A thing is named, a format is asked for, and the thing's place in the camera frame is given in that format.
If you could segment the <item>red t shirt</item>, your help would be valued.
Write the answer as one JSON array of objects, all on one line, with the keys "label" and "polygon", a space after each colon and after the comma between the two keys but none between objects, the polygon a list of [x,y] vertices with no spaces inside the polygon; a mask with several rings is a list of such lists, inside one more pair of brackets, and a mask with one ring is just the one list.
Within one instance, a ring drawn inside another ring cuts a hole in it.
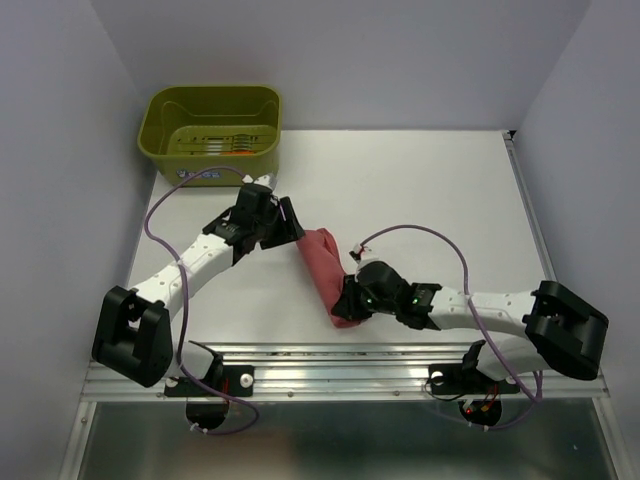
[{"label": "red t shirt", "polygon": [[333,326],[345,329],[360,325],[362,320],[331,313],[342,294],[346,276],[333,235],[325,228],[306,230],[296,245]]}]

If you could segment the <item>olive green plastic bin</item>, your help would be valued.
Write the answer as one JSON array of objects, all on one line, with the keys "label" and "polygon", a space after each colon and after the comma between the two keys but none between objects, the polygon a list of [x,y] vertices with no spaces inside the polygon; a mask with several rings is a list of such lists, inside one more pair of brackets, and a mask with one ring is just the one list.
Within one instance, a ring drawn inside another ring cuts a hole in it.
[{"label": "olive green plastic bin", "polygon": [[137,144],[172,185],[206,168],[191,186],[237,186],[278,172],[281,127],[269,86],[171,86],[149,101]]}]

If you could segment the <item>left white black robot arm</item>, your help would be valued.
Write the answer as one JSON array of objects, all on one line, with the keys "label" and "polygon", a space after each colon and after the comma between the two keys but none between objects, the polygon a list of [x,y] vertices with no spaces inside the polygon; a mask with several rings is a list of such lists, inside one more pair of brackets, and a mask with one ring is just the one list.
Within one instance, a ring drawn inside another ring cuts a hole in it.
[{"label": "left white black robot arm", "polygon": [[171,263],[132,288],[114,286],[105,294],[92,358],[143,387],[155,385],[177,364],[171,323],[184,302],[255,247],[279,247],[304,235],[290,198],[276,197],[266,185],[243,185],[235,204],[183,253],[167,248]]}]

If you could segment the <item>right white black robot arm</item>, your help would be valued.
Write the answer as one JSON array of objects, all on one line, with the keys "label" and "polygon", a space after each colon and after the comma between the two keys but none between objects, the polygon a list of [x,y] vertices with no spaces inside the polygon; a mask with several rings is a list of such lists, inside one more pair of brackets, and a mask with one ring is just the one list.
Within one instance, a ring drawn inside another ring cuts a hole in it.
[{"label": "right white black robot arm", "polygon": [[460,366],[463,384],[482,390],[513,373],[554,370],[591,381],[599,373],[606,315],[564,285],[544,280],[533,291],[476,293],[437,283],[409,283],[376,260],[343,281],[332,315],[360,321],[388,314],[414,330],[474,329],[506,335],[473,344]]}]

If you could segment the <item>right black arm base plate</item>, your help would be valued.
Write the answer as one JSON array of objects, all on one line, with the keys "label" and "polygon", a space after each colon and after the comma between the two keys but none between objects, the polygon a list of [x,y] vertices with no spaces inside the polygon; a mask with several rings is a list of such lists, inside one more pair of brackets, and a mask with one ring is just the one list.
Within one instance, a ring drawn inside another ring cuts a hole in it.
[{"label": "right black arm base plate", "polygon": [[486,393],[517,394],[520,388],[505,380],[497,381],[475,369],[464,369],[457,363],[429,366],[427,383],[436,396],[484,395]]}]

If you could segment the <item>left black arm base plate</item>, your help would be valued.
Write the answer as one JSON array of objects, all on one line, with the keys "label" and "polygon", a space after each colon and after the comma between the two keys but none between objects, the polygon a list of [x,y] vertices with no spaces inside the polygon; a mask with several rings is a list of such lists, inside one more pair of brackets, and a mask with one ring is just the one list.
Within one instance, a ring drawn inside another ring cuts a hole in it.
[{"label": "left black arm base plate", "polygon": [[[201,382],[226,395],[248,398],[253,395],[255,368],[253,365],[223,365],[208,374]],[[204,398],[212,394],[203,390],[185,376],[169,378],[163,394],[168,398]]]}]

